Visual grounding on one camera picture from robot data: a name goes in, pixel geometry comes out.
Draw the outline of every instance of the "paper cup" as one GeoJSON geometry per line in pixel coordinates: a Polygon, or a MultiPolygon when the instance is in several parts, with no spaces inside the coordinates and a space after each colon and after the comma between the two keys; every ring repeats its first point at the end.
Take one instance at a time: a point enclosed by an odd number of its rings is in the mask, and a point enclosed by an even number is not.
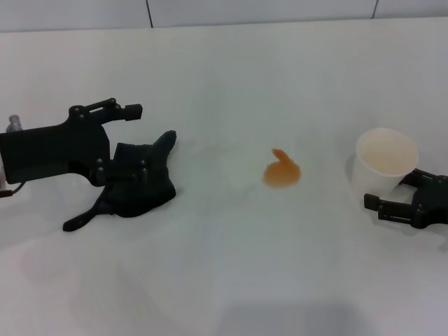
{"type": "Polygon", "coordinates": [[[419,163],[419,151],[404,134],[375,128],[356,143],[351,185],[357,196],[389,194],[419,163]]]}

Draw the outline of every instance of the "cable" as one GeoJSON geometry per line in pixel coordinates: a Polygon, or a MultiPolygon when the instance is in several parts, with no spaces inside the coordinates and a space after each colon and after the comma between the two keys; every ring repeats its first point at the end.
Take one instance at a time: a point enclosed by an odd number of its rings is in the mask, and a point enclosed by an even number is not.
{"type": "Polygon", "coordinates": [[[149,10],[149,3],[148,3],[148,0],[146,0],[146,7],[147,7],[147,9],[148,9],[149,22],[151,23],[151,28],[154,28],[154,26],[153,26],[153,19],[152,19],[152,17],[151,17],[151,11],[149,10]]]}
{"type": "Polygon", "coordinates": [[[24,185],[25,182],[21,182],[21,184],[16,189],[13,190],[13,195],[17,193],[20,189],[22,189],[24,185]]]}
{"type": "Polygon", "coordinates": [[[377,2],[376,2],[376,4],[375,4],[375,8],[374,8],[374,10],[373,10],[373,14],[372,14],[372,19],[375,19],[375,14],[377,13],[378,3],[379,3],[379,0],[377,0],[377,2]]]}

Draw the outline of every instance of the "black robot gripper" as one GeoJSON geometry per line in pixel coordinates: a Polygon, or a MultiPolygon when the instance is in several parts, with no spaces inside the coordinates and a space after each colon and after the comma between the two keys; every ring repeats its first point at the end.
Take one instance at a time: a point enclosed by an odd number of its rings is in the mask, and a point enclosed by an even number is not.
{"type": "Polygon", "coordinates": [[[448,224],[448,176],[415,169],[400,184],[417,189],[411,204],[385,201],[365,194],[364,207],[378,211],[378,219],[382,221],[410,224],[416,229],[436,223],[448,224]]]}
{"type": "Polygon", "coordinates": [[[172,200],[176,189],[169,179],[167,161],[175,143],[175,131],[165,132],[152,145],[119,143],[113,160],[118,164],[141,165],[143,177],[107,182],[92,208],[65,222],[63,231],[76,231],[96,215],[141,216],[172,200]]]}

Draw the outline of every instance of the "cup rim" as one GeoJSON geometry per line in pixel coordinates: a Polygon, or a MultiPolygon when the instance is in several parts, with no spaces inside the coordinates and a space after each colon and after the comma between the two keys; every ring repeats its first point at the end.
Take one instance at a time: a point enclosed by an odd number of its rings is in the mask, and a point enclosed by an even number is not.
{"type": "Polygon", "coordinates": [[[362,164],[367,167],[370,171],[380,175],[380,176],[384,176],[384,177],[401,177],[401,176],[406,176],[408,175],[410,172],[412,172],[414,169],[417,168],[417,165],[419,164],[420,161],[420,154],[419,154],[419,149],[417,148],[417,145],[406,135],[404,135],[403,133],[399,132],[399,131],[395,131],[394,129],[391,128],[387,128],[387,127],[377,127],[377,128],[371,128],[367,131],[365,131],[357,140],[356,142],[356,157],[362,162],[362,164]],[[362,159],[362,157],[359,155],[359,146],[361,143],[361,140],[363,140],[367,135],[369,135],[369,133],[373,132],[373,131],[379,131],[379,130],[386,130],[388,132],[394,132],[396,134],[399,134],[400,136],[406,138],[406,140],[409,141],[410,144],[413,145],[413,147],[415,147],[416,150],[416,162],[414,164],[414,168],[412,168],[409,172],[404,173],[404,174],[387,174],[387,173],[383,173],[382,171],[376,170],[374,168],[371,168],[370,165],[367,164],[366,161],[364,161],[362,159]]]}

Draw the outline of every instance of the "orange object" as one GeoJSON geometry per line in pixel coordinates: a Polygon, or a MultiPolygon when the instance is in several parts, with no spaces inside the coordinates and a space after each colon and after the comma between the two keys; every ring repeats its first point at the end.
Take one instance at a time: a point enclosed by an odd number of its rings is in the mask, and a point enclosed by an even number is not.
{"type": "Polygon", "coordinates": [[[266,167],[263,181],[271,188],[284,188],[297,183],[302,175],[300,167],[284,151],[273,149],[272,153],[279,161],[266,167]]]}

